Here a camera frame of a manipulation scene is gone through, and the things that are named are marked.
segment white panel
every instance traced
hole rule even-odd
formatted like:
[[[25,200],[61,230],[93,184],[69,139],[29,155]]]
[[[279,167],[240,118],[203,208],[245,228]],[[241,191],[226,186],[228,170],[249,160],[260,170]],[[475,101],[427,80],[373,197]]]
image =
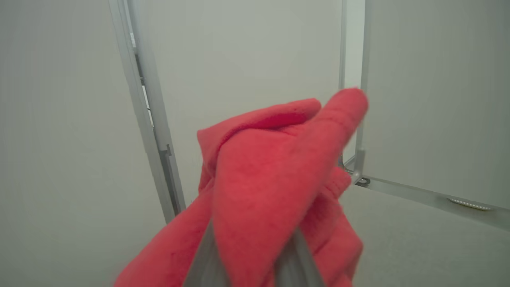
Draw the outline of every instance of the white panel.
[[[510,282],[508,231],[355,185],[340,203],[364,244],[354,286],[506,287]]]
[[[510,208],[510,2],[370,3],[364,174]]]
[[[187,204],[202,165],[197,130],[338,90],[339,0],[143,3]]]
[[[359,88],[361,87],[361,68],[363,62],[365,0],[344,1],[347,1],[344,86],[346,88]],[[355,152],[356,134],[352,136],[344,149],[344,162],[354,156]]]
[[[107,1],[0,4],[0,285],[110,286],[165,225]]]

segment red cloth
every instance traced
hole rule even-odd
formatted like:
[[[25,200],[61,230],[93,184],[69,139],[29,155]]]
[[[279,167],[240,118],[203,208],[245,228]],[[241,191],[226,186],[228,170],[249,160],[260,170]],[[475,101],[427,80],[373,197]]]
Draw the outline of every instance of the red cloth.
[[[351,286],[362,243],[338,197],[336,161],[368,103],[359,89],[256,110],[198,131],[197,199],[164,227],[115,286],[181,286],[212,218],[232,286],[274,285],[273,264],[299,226],[324,282]]]

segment aluminum frame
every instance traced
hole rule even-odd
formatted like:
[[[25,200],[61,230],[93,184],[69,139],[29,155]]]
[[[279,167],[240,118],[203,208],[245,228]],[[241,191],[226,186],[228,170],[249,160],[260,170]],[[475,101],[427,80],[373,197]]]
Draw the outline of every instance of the aluminum frame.
[[[132,46],[131,34],[128,26],[128,16],[123,0],[109,0],[110,12],[119,47],[122,67],[129,86],[131,100],[133,102],[133,109],[140,128],[140,133],[145,147],[145,152],[148,156],[150,170],[154,178],[154,183],[163,210],[165,221],[169,223],[175,218],[175,212],[172,207],[170,193],[168,192],[163,167],[160,161],[158,146],[150,123],[149,114],[147,113],[147,106],[145,103],[145,96],[142,90],[142,83],[140,81],[140,74],[135,59],[135,51]]]
[[[367,92],[368,86],[368,62],[370,56],[370,15],[371,15],[371,0],[365,0],[365,25],[363,31],[363,57],[362,57],[362,71],[361,71],[361,86],[360,88]],[[347,0],[342,0],[342,21],[341,21],[341,46],[340,46],[340,78],[339,89],[345,88],[345,61],[346,61],[346,38],[347,38]],[[363,164],[365,161],[365,150],[362,146],[363,142],[363,122],[360,123],[356,129],[356,145],[354,157],[350,158],[348,162],[354,161],[354,169],[352,170],[352,183],[356,184],[363,178]]]
[[[156,59],[151,42],[146,38],[146,35],[141,32],[143,15],[140,11],[142,11],[141,6],[145,2],[138,0],[118,1],[125,1],[128,6],[127,10],[130,12],[134,39],[138,51],[137,56],[140,69],[143,72],[145,90],[152,114],[152,121],[154,123],[154,134],[156,136],[160,161],[161,164],[164,165],[163,170],[167,175],[166,181],[168,191],[174,202],[175,214],[177,215],[186,209],[186,202],[184,200],[175,153],[173,152],[172,136],[170,134],[170,128],[168,127],[168,118],[166,116],[166,108],[163,100],[163,92],[161,91]]]

